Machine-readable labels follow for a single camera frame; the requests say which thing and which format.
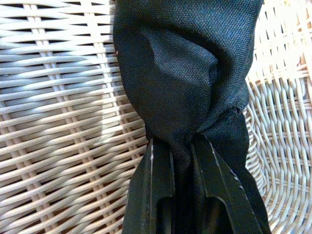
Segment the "fabric fold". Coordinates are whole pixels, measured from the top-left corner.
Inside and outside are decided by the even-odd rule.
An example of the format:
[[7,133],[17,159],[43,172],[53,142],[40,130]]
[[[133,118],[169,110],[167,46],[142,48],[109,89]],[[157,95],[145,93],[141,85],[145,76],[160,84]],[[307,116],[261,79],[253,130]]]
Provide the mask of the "fabric fold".
[[114,43],[126,94],[147,137],[172,148],[177,233],[195,233],[198,202],[189,144],[202,133],[239,177],[263,233],[270,233],[256,183],[245,169],[248,104],[262,0],[118,0]]

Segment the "gathered fabric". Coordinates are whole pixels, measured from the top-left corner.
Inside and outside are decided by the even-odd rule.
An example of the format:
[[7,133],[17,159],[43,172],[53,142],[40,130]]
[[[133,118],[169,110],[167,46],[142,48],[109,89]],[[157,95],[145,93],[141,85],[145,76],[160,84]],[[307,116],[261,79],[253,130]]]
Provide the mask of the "gathered fabric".
[[165,141],[173,152],[176,233],[196,233],[199,199],[189,145],[197,133],[237,175],[262,232],[271,233],[245,168],[249,136],[242,114],[261,5],[262,0],[117,1],[114,43],[126,94],[146,124],[147,138]]

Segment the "wicker basket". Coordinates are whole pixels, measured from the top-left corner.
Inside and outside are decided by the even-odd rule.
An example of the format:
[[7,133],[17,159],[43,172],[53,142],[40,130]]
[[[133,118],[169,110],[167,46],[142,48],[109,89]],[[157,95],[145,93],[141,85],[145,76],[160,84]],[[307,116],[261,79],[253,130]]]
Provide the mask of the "wicker basket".
[[[0,0],[0,233],[121,233],[147,141],[121,84],[114,6]],[[312,223],[311,14],[310,0],[267,0],[247,77],[246,166],[274,233]]]

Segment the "white wicker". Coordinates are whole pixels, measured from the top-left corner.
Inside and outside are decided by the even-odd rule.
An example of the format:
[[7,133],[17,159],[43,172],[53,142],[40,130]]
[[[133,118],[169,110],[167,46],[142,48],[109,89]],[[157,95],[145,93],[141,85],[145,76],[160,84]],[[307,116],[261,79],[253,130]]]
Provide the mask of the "white wicker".
[[247,77],[247,168],[277,234],[312,233],[311,21],[311,0],[265,0]]
[[[121,84],[114,6],[0,0],[0,233],[121,233],[146,139]],[[311,15],[311,0],[265,0],[247,77],[246,167],[273,233],[312,224]]]
[[114,6],[0,0],[0,233],[121,233],[146,139],[121,84]]

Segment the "clip jaw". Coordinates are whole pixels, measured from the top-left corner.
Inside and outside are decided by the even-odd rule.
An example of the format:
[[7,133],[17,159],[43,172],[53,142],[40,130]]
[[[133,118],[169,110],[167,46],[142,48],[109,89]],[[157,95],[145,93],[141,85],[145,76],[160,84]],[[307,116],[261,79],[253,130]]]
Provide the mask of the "clip jaw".
[[[201,135],[191,143],[194,178],[201,194],[194,207],[200,234],[262,234],[236,175]],[[175,234],[173,157],[152,139],[130,182],[123,234]]]
[[174,196],[169,145],[152,139],[130,182],[122,233],[173,234]]

